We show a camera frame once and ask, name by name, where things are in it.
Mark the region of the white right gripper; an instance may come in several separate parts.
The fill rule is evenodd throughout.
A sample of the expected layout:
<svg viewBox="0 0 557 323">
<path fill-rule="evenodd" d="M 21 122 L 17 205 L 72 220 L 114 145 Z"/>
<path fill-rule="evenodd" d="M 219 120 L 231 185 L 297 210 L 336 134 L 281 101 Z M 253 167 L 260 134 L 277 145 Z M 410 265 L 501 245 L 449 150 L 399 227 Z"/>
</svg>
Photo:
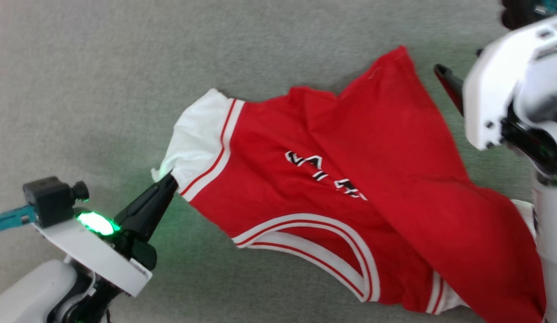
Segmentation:
<svg viewBox="0 0 557 323">
<path fill-rule="evenodd" d="M 557 46 L 557 15 L 521 27 L 496 39 L 482 51 L 465 82 L 442 64 L 434 74 L 465 117 L 467 141 L 479 150 L 500 144 L 500 135 L 486 126 L 507 115 L 514 89 L 531 61 L 543 50 Z"/>
</svg>

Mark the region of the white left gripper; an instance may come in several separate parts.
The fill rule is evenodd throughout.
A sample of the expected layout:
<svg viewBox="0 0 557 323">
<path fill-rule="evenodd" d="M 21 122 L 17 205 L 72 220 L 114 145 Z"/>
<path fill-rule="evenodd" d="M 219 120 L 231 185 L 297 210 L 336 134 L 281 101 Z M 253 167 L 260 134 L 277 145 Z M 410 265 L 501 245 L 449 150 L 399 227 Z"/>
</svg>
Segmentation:
<svg viewBox="0 0 557 323">
<path fill-rule="evenodd" d="M 112 221 L 91 210 L 79 210 L 79 215 L 62 223 L 42 228 L 33 227 L 50 243 L 70 258 L 92 270 L 110 284 L 131 297 L 139 295 L 153 277 L 157 266 L 157 250 L 148 244 L 155 229 L 171 204 L 178 189 L 174 176 L 168 173 L 135 198 L 118 215 L 115 223 L 141 241 L 131 241 L 120 255 L 98 235 L 95 229 L 110 228 Z"/>
</svg>

